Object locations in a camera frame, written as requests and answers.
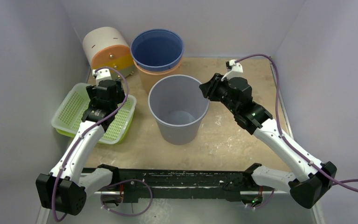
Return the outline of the blue plastic bucket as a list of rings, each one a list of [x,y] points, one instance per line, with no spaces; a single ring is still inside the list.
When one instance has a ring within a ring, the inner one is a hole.
[[[166,29],[144,31],[132,41],[130,46],[135,64],[152,72],[163,72],[178,65],[184,49],[182,38]]]

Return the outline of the orange printed plastic bucket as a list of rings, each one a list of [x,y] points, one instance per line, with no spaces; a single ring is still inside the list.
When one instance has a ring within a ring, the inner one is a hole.
[[[168,69],[166,71],[161,71],[161,72],[154,72],[154,71],[148,71],[145,70],[143,68],[141,68],[139,65],[137,65],[134,61],[134,65],[138,70],[139,73],[139,77],[141,80],[141,84],[143,89],[145,90],[145,92],[147,94],[149,94],[150,90],[152,89],[152,87],[154,86],[154,84],[156,82],[158,82],[160,79],[163,79],[167,76],[170,75],[177,75],[177,74],[181,74],[181,64],[182,64],[182,59],[179,61],[179,63],[177,65],[175,65],[173,68]]]

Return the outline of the small round drawer cabinet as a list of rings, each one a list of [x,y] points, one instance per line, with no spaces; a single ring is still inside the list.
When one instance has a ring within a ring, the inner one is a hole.
[[[108,66],[124,77],[134,74],[135,65],[129,44],[113,27],[101,27],[87,33],[83,39],[83,50],[93,70]]]

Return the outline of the white perforated plastic basket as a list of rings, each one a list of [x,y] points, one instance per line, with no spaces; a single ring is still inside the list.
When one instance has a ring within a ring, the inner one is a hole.
[[[77,119],[81,121],[83,113],[88,108],[90,102],[86,92],[87,86],[88,84],[86,83],[76,84],[58,107],[52,120],[57,119],[67,125],[73,125]],[[129,95],[124,106],[115,115],[115,118],[117,116],[122,119],[133,118],[136,104],[137,99],[133,95]]]

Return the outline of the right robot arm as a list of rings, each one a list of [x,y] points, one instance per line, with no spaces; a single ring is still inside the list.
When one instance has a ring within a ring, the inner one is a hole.
[[[271,169],[255,163],[243,177],[249,190],[268,186],[290,193],[302,207],[310,209],[332,187],[337,172],[334,163],[322,162],[287,137],[272,114],[252,97],[252,87],[242,77],[223,78],[214,74],[199,86],[204,98],[221,102],[242,129],[265,143],[290,168],[290,172]]]

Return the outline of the green plastic tray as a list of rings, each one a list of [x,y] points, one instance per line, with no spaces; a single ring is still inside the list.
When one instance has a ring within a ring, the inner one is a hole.
[[[59,134],[73,138],[78,131],[80,122],[80,119],[77,119],[73,125],[67,125],[62,121],[53,119],[51,125]],[[119,144],[125,138],[131,123],[132,118],[122,119],[117,116],[110,124],[104,136],[99,140],[99,143],[108,145]]]

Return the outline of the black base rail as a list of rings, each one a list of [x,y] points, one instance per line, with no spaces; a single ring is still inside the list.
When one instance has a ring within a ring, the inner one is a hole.
[[[118,187],[103,189],[123,190],[124,203],[136,203],[139,199],[225,199],[229,202],[250,203],[260,197],[260,187],[252,183],[244,171],[163,170],[116,168],[113,183]]]

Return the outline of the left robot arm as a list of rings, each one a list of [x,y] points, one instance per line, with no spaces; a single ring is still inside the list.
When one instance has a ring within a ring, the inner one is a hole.
[[[100,165],[86,177],[81,177],[81,172],[91,151],[129,99],[128,92],[123,90],[125,84],[125,80],[107,79],[86,86],[90,102],[77,134],[50,172],[36,179],[43,208],[75,216],[83,209],[87,196],[103,187],[109,191],[119,188],[120,178],[112,166]],[[202,95],[199,80],[173,75],[154,84],[148,106],[163,139],[174,145],[184,145],[196,137],[209,102]]]

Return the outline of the grey plastic bucket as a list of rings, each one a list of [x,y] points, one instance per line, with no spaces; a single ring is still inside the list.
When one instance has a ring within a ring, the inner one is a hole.
[[[187,75],[171,75],[157,81],[148,96],[148,106],[167,142],[184,145],[197,135],[209,110],[201,82]]]

